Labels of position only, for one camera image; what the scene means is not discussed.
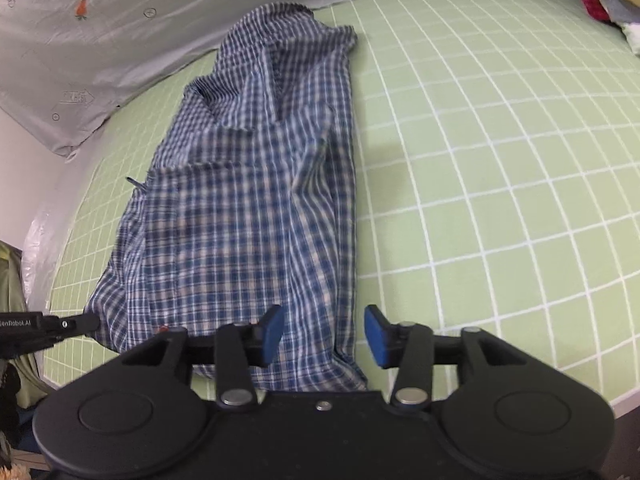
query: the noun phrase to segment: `green bed sheet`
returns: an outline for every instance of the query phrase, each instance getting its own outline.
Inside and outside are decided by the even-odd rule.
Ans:
[[[377,303],[438,333],[476,325],[615,400],[639,384],[640,61],[579,0],[355,0],[358,320]],[[110,257],[183,87],[209,54],[108,123],[50,304],[78,312]],[[388,390],[358,323],[357,359]],[[113,356],[87,338],[45,354],[65,384]],[[208,381],[194,380],[203,396]],[[456,387],[438,367],[436,397]]]

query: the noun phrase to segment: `white wall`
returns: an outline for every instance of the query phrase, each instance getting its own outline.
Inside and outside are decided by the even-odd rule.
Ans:
[[[65,165],[0,109],[0,240],[22,248],[40,201]]]

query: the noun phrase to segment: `screw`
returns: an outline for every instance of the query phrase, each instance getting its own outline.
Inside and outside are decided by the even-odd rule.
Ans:
[[[244,406],[254,400],[254,396],[252,396],[248,390],[238,388],[235,390],[227,390],[222,394],[220,399],[227,406]]]
[[[332,407],[333,405],[328,400],[320,400],[316,404],[316,410],[319,412],[328,412]]]
[[[426,402],[429,394],[420,388],[402,388],[396,392],[396,399],[407,406],[415,406]]]

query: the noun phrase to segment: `green curtain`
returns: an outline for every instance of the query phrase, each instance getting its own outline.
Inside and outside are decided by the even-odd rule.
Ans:
[[[20,256],[18,252],[0,242],[0,312],[26,312],[26,302],[20,280]],[[18,406],[28,408],[53,391],[40,379],[38,365],[33,354],[10,361],[20,374],[22,387],[18,392]]]

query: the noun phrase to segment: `blue plaid shirt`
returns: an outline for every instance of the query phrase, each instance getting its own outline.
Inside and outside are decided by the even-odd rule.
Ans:
[[[162,325],[210,334],[277,303],[285,334],[256,386],[364,388],[353,357],[355,43],[351,27],[296,4],[235,25],[127,205],[86,306],[102,320],[97,341],[121,352]]]

